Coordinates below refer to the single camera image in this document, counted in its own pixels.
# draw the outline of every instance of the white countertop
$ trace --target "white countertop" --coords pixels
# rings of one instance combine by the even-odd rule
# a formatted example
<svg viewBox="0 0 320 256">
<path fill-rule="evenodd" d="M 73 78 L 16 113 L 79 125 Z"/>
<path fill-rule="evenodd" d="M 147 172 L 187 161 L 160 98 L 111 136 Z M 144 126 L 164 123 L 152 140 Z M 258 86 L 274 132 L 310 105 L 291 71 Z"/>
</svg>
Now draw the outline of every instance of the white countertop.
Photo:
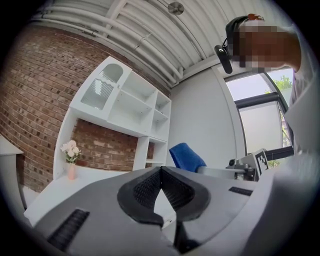
<svg viewBox="0 0 320 256">
<path fill-rule="evenodd" d="M 5 137 L 0 135 L 0 156 L 11 156 L 17 154 L 23 154 L 23 152 L 16 146 L 12 145 Z"/>
<path fill-rule="evenodd" d="M 85 186 L 125 173 L 127 172 L 76 166 L 76 179 L 69 180 L 64 173 L 60 178 L 51 181 L 26 209 L 24 216 L 29 219 L 31 225 L 34 227 L 50 210 Z"/>
<path fill-rule="evenodd" d="M 69 180 L 64 173 L 60 178 L 51 181 L 26 209 L 24 216 L 29 219 L 30 224 L 34 227 L 50 210 L 85 186 L 125 173 L 128 173 L 128 171 L 100 170 L 76 166 L 75 180 Z M 162 216 L 164 220 L 162 228 L 176 220 L 176 213 L 162 190 L 155 201 L 154 212 Z"/>
</svg>

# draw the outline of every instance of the window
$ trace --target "window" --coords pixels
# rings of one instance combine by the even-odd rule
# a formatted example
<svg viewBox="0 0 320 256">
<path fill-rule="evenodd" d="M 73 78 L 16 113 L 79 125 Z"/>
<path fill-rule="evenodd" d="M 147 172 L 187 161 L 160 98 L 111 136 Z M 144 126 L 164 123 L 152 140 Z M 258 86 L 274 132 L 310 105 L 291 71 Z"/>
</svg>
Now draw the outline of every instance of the window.
<svg viewBox="0 0 320 256">
<path fill-rule="evenodd" d="M 294 70 L 292 68 L 275 70 L 267 73 L 280 90 L 289 106 L 293 86 Z"/>
<path fill-rule="evenodd" d="M 234 101 L 271 92 L 266 81 L 259 74 L 238 78 L 226 83 Z"/>
<path fill-rule="evenodd" d="M 226 84 L 239 110 L 246 152 L 265 149 L 269 165 L 274 168 L 294 153 L 284 118 L 292 91 L 293 70 L 246 73 L 244 77 L 240 74 L 233 78 L 227 78 Z"/>
<path fill-rule="evenodd" d="M 283 147 L 282 122 L 276 101 L 241 108 L 239 112 L 248 153 Z"/>
</svg>

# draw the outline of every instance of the white desk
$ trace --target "white desk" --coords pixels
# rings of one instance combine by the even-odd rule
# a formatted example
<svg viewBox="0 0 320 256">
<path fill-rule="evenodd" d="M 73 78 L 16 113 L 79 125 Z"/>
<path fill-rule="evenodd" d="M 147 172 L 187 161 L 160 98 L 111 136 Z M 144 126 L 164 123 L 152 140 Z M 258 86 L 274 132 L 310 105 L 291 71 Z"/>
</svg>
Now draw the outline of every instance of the white desk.
<svg viewBox="0 0 320 256">
<path fill-rule="evenodd" d="M 0 135 L 0 186 L 12 214 L 24 220 L 24 211 L 17 180 L 16 155 L 23 152 Z"/>
<path fill-rule="evenodd" d="M 66 174 L 50 182 L 24 212 L 34 227 L 50 210 L 85 186 L 100 180 L 125 174 L 126 171 L 108 171 L 76 166 L 76 179 L 69 180 Z"/>
<path fill-rule="evenodd" d="M 69 180 L 65 173 L 60 178 L 53 180 L 26 209 L 24 216 L 34 227 L 50 210 L 85 186 L 125 173 L 127 171 L 109 171 L 77 166 L 75 180 Z M 154 212 L 162 216 L 164 220 L 163 233 L 173 242 L 177 217 L 162 190 L 155 201 Z"/>
</svg>

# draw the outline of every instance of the ceiling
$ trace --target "ceiling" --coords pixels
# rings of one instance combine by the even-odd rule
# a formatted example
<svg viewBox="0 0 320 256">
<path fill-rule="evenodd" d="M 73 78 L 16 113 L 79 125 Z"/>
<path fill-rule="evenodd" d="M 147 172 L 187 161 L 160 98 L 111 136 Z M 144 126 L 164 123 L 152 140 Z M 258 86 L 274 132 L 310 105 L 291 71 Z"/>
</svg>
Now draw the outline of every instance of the ceiling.
<svg viewBox="0 0 320 256">
<path fill-rule="evenodd" d="M 259 14 L 288 25 L 266 0 L 179 0 L 184 12 L 168 12 L 173 0 L 52 0 L 33 20 L 77 29 L 130 55 L 171 88 L 219 63 L 214 47 L 223 42 L 233 18 Z"/>
</svg>

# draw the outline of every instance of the white wall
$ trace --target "white wall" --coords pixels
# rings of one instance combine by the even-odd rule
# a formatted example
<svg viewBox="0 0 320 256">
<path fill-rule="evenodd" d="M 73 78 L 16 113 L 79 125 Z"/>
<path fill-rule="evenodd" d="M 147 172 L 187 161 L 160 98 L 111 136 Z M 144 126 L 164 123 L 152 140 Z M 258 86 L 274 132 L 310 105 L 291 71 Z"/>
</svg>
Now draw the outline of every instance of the white wall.
<svg viewBox="0 0 320 256">
<path fill-rule="evenodd" d="M 236 105 L 217 68 L 206 69 L 171 91 L 168 150 L 187 143 L 212 168 L 225 168 L 245 156 Z M 167 155 L 167 166 L 175 166 Z"/>
</svg>

